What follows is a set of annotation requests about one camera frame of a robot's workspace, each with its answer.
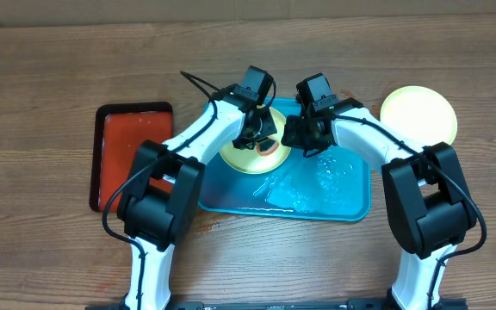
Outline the green plate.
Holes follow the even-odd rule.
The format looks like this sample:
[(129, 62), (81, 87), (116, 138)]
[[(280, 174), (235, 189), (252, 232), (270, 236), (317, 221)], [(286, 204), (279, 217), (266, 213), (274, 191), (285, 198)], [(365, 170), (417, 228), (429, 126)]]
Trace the green plate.
[(291, 148), (281, 143), (286, 117), (275, 108), (271, 108), (270, 112), (275, 122), (277, 133), (269, 138), (280, 143), (278, 149), (269, 156), (261, 157), (257, 154), (256, 147), (252, 150), (240, 150), (234, 148), (233, 143), (228, 143), (220, 149), (220, 155), (235, 170), (247, 174), (263, 174), (279, 167), (287, 159)]
[(380, 121), (407, 138), (433, 146), (451, 145), (457, 134), (456, 113), (435, 90), (411, 85), (394, 90), (381, 105)]

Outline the dark sponge with red base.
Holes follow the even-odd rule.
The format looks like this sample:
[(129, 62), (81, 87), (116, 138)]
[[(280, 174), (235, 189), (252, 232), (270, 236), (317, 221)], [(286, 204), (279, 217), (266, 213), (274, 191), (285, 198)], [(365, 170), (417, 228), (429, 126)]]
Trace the dark sponge with red base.
[(280, 143), (277, 140), (266, 138), (265, 140), (257, 142), (256, 151), (259, 156), (266, 157), (275, 152), (279, 145)]

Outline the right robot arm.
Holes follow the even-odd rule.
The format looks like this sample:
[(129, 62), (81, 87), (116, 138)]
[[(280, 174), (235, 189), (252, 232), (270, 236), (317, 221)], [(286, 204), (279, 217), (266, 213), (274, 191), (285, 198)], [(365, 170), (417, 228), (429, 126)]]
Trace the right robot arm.
[(447, 300), (439, 286), (450, 258), (468, 230), (484, 222), (471, 199), (454, 148), (444, 142), (425, 146), (378, 121), (361, 102), (339, 98), (318, 73), (296, 86), (299, 115), (290, 115), (282, 144), (306, 158), (331, 146), (354, 152), (382, 177), (387, 220), (402, 249), (400, 267), (383, 309), (465, 309)]

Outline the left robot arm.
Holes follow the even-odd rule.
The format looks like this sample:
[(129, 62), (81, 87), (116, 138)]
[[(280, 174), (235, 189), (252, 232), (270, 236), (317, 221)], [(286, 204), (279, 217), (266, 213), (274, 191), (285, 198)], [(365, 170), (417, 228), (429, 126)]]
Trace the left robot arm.
[(126, 182), (113, 194), (124, 223), (119, 238), (133, 254), (120, 309), (167, 307), (173, 251), (193, 221), (206, 165), (227, 144), (253, 149), (276, 133), (266, 97), (275, 87), (268, 72), (250, 66), (240, 83), (208, 95), (204, 113), (182, 133), (140, 145)]

